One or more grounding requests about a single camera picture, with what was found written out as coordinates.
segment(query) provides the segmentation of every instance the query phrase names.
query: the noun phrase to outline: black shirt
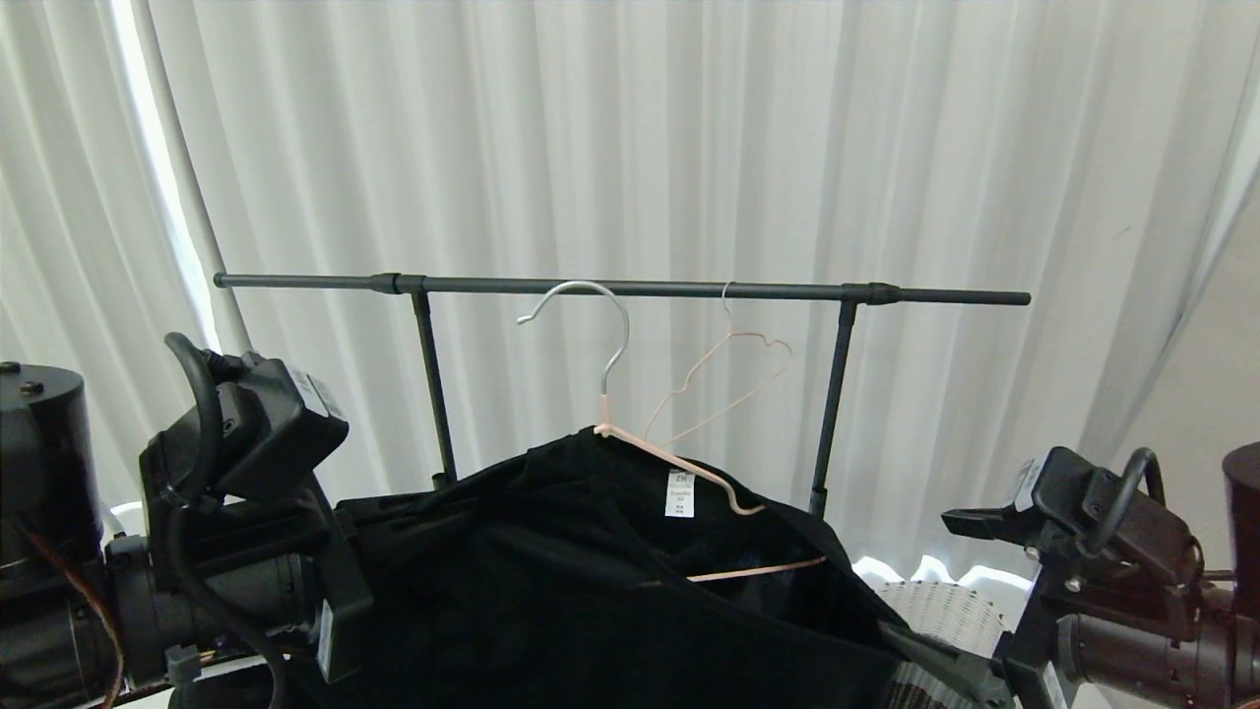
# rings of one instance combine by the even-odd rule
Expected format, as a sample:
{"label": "black shirt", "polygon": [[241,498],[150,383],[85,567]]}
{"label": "black shirt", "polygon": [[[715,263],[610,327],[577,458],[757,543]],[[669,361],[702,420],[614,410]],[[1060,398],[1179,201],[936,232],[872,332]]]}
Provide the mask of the black shirt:
{"label": "black shirt", "polygon": [[403,524],[442,531],[373,569],[365,667],[319,704],[881,705],[902,660],[877,621],[903,622],[832,529],[719,471],[766,510],[696,480],[694,516],[667,518],[669,471],[586,429],[425,497]]}

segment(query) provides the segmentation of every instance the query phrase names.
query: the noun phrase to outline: empty hanger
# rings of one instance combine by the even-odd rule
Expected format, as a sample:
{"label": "empty hanger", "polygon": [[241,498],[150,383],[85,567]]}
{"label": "empty hanger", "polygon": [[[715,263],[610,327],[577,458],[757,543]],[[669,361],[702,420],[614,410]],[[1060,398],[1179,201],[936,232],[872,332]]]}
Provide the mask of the empty hanger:
{"label": "empty hanger", "polygon": [[660,443],[662,447],[669,446],[670,443],[674,443],[675,441],[679,441],[683,437],[687,437],[687,436],[690,436],[690,434],[696,433],[697,431],[699,431],[704,426],[707,426],[711,422],[716,421],[718,417],[726,414],[731,409],[735,409],[740,404],[743,404],[745,402],[747,402],[748,399],[751,399],[752,395],[755,395],[756,393],[759,393],[762,389],[765,389],[770,383],[772,383],[776,379],[779,379],[780,377],[782,377],[782,374],[788,372],[788,368],[791,366],[791,360],[794,358],[794,353],[791,350],[791,345],[788,344],[786,341],[784,341],[781,339],[770,339],[769,336],[765,335],[765,332],[760,332],[760,331],[736,331],[735,330],[735,316],[731,315],[731,305],[727,303],[727,300],[726,300],[726,288],[731,287],[732,282],[735,282],[735,281],[733,280],[728,280],[728,281],[726,281],[726,285],[722,286],[722,309],[726,310],[726,334],[722,336],[722,339],[717,340],[717,343],[714,343],[713,346],[711,346],[708,351],[704,353],[704,356],[701,358],[699,361],[696,363],[694,366],[692,366],[690,372],[687,373],[687,378],[683,380],[683,387],[679,388],[679,389],[675,389],[675,390],[670,392],[669,394],[665,395],[664,399],[660,400],[660,404],[656,406],[656,411],[651,413],[651,418],[648,419],[648,426],[643,431],[643,440],[644,441],[648,441],[648,434],[651,432],[651,424],[654,424],[656,422],[656,417],[659,417],[660,413],[665,409],[665,404],[669,404],[670,399],[673,399],[673,398],[678,397],[679,394],[687,392],[687,388],[689,388],[692,385],[692,378],[696,377],[696,373],[698,373],[699,369],[703,368],[706,363],[708,363],[709,360],[713,359],[713,356],[714,356],[714,354],[717,354],[718,349],[721,349],[722,346],[724,346],[728,341],[731,341],[736,336],[756,336],[756,337],[761,339],[761,344],[764,344],[765,346],[774,346],[776,344],[780,344],[780,345],[782,345],[784,349],[788,350],[788,361],[784,363],[784,366],[779,368],[779,370],[775,372],[775,374],[770,375],[761,384],[759,384],[757,387],[755,387],[755,388],[750,389],[747,393],[745,393],[743,397],[741,397],[741,398],[736,399],[735,402],[727,404],[726,408],[723,408],[721,412],[711,416],[709,418],[707,418],[703,422],[693,426],[692,428],[684,431],[683,433],[675,434],[673,438],[662,442]]}
{"label": "empty hanger", "polygon": [[533,320],[536,316],[538,316],[538,311],[543,309],[543,305],[546,305],[547,301],[551,300],[553,295],[568,290],[571,287],[588,287],[591,290],[598,291],[602,295],[606,295],[609,300],[612,300],[612,303],[616,305],[617,310],[621,311],[621,330],[622,330],[621,345],[617,346],[617,350],[612,353],[612,358],[609,360],[609,364],[604,366],[604,375],[600,378],[600,408],[604,413],[604,421],[597,427],[595,427],[595,433],[602,437],[611,436],[614,438],[621,440],[625,443],[629,443],[630,446],[634,446],[640,451],[650,453],[656,458],[660,458],[662,461],[665,461],[667,463],[679,470],[694,474],[696,476],[699,476],[712,482],[713,485],[719,486],[722,490],[726,491],[727,502],[730,502],[731,511],[733,511],[736,515],[756,515],[757,513],[765,510],[764,505],[757,505],[756,508],[741,508],[740,501],[735,495],[735,489],[731,487],[731,484],[726,482],[721,476],[706,471],[704,468],[689,461],[684,461],[678,456],[674,456],[673,453],[664,451],[663,448],[658,448],[651,443],[648,443],[646,441],[619,428],[612,423],[612,416],[609,404],[609,374],[612,372],[612,366],[617,364],[617,360],[621,359],[621,354],[625,353],[626,346],[630,344],[630,312],[626,311],[625,305],[621,303],[621,301],[611,290],[609,290],[604,285],[600,285],[590,280],[564,281],[548,290],[547,293],[543,295],[542,300],[539,300],[538,303],[534,305],[534,309],[528,315],[520,315],[519,317],[517,317],[517,324],[523,325],[529,320]]}

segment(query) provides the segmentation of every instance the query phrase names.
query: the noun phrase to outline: brown cable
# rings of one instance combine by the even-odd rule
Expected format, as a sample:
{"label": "brown cable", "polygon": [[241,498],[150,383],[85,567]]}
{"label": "brown cable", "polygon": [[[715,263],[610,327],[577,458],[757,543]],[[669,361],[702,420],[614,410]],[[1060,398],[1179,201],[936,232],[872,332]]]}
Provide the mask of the brown cable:
{"label": "brown cable", "polygon": [[96,589],[93,589],[87,581],[83,579],[83,577],[76,573],[74,569],[66,563],[66,559],[62,558],[57,549],[54,549],[48,540],[40,536],[39,533],[25,524],[25,521],[14,520],[14,526],[21,533],[23,536],[26,538],[26,542],[29,542],[32,547],[39,550],[39,554],[49,564],[52,564],[53,568],[66,577],[66,581],[71,582],[71,586],[73,586],[74,589],[83,596],[87,604],[93,612],[96,612],[97,618],[101,620],[101,625],[105,626],[105,632],[110,636],[110,642],[113,645],[115,665],[113,684],[110,686],[110,691],[105,695],[105,700],[101,703],[101,709],[112,709],[113,703],[117,701],[118,694],[122,691],[122,642],[118,640],[118,628],[113,622],[113,616],[110,615],[110,608],[96,593]]}

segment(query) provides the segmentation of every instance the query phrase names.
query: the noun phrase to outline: curtain fold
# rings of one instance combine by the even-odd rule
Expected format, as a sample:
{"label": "curtain fold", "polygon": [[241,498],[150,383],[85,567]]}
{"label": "curtain fold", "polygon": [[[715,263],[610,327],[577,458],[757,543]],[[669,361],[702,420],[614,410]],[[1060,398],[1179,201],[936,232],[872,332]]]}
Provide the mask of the curtain fold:
{"label": "curtain fold", "polygon": [[[136,5],[159,103],[239,272],[567,276],[1029,290],[1026,309],[859,310],[828,521],[914,570],[1022,568],[939,513],[998,505],[1050,446],[1110,458],[1198,264],[1260,5]],[[171,122],[171,116],[178,121]],[[411,307],[241,290],[249,339],[326,379],[350,440],[331,497],[438,470]],[[567,298],[433,295],[461,475],[597,419],[617,321]],[[612,374],[640,431],[724,331],[712,301],[635,298]],[[835,332],[824,303],[732,305],[789,377],[677,451],[805,505]],[[736,344],[654,427],[780,361]]]}
{"label": "curtain fold", "polygon": [[86,380],[105,505],[192,406],[161,343],[199,336],[105,4],[0,5],[0,353]]}

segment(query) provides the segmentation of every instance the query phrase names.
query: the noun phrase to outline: clothing rack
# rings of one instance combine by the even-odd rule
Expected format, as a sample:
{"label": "clothing rack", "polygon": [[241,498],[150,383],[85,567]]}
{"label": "clothing rack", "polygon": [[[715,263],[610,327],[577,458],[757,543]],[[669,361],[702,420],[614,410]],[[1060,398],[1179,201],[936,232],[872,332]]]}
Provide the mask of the clothing rack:
{"label": "clothing rack", "polygon": [[[215,273],[218,287],[309,287],[330,290],[374,290],[388,295],[411,295],[416,324],[420,327],[420,350],[428,383],[428,398],[433,407],[437,428],[437,447],[442,458],[442,472],[433,476],[438,487],[457,480],[455,451],[451,446],[450,421],[446,417],[446,397],[442,394],[442,375],[437,364],[437,344],[433,339],[433,310],[430,292],[496,292],[543,293],[566,278],[503,278],[503,277],[441,277],[413,273],[375,273],[370,276],[316,276],[316,275],[256,275]],[[619,296],[655,297],[726,297],[752,300],[827,300],[840,303],[835,330],[835,348],[832,351],[832,374],[827,384],[827,404],[823,409],[823,428],[818,438],[818,457],[814,461],[814,481],[810,486],[809,511],[822,516],[827,506],[827,472],[835,438],[835,418],[840,407],[840,388],[849,356],[849,340],[857,320],[858,305],[888,305],[892,302],[951,302],[961,305],[1027,305],[1032,296],[1027,292],[1003,290],[936,290],[900,287],[886,282],[866,283],[779,283],[779,282],[699,282],[653,280],[600,280],[600,283]],[[573,287],[557,295],[598,295],[590,287]]]}

